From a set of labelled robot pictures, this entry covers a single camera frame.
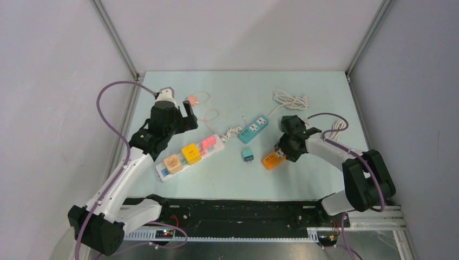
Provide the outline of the pink plug adapter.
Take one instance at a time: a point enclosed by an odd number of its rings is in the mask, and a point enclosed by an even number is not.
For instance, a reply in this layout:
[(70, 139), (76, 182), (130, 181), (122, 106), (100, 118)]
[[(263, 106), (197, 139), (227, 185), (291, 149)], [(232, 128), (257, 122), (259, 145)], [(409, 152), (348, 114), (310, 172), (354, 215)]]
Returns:
[(216, 138), (214, 136), (210, 136), (201, 142), (201, 146), (203, 150), (207, 150), (213, 147), (216, 143), (217, 143)]

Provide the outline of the orange power strip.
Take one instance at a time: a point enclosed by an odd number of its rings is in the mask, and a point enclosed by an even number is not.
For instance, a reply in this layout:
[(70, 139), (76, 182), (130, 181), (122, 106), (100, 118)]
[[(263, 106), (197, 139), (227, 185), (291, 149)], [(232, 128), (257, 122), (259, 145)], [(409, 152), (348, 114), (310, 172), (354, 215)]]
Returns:
[(277, 150), (267, 155), (262, 160), (262, 165), (269, 171), (280, 165), (285, 160), (286, 155), (281, 150)]

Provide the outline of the yellow cube socket adapter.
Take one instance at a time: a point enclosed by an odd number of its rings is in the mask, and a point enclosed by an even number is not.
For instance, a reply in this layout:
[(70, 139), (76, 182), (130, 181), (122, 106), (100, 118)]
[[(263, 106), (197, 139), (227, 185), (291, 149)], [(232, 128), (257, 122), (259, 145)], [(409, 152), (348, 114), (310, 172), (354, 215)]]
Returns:
[(201, 153), (196, 144), (190, 144), (181, 149), (188, 165), (193, 165), (202, 159)]

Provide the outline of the beige cube socket adapter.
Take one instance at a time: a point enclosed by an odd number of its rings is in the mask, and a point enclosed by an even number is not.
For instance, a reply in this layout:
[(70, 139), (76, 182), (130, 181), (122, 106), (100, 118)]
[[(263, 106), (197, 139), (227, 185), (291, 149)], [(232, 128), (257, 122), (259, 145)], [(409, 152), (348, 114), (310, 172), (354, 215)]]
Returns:
[(171, 175), (174, 175), (183, 170), (183, 164), (181, 163), (181, 160), (177, 154), (170, 155), (169, 157), (164, 159), (163, 163), (165, 164), (167, 171)]

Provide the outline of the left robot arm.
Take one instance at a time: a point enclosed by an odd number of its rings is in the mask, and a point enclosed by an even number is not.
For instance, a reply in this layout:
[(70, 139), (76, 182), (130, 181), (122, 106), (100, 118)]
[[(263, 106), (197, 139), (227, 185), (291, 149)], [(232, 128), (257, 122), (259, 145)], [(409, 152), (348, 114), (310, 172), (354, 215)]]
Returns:
[(69, 210), (69, 223), (76, 235), (75, 259), (80, 257), (81, 245), (110, 256), (126, 234), (149, 222), (169, 222), (170, 209), (153, 199), (145, 198), (126, 210), (122, 206), (133, 185), (167, 148), (171, 138), (198, 127), (190, 102), (184, 101), (183, 106), (186, 116), (175, 103), (156, 101), (150, 118), (126, 142), (126, 158), (85, 206), (74, 205)]

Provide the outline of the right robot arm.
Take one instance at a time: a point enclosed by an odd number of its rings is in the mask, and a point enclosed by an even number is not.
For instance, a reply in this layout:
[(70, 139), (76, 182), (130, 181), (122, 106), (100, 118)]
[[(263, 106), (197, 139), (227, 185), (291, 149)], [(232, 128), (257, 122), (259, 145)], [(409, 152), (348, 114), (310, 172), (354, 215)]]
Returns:
[(315, 155), (342, 172), (344, 189), (320, 199), (315, 221), (328, 226), (339, 213), (372, 210), (383, 212), (396, 188), (381, 153), (361, 151), (331, 137), (334, 129), (322, 131), (308, 127), (297, 115), (282, 117), (282, 136), (275, 144), (286, 160), (296, 162), (302, 155)]

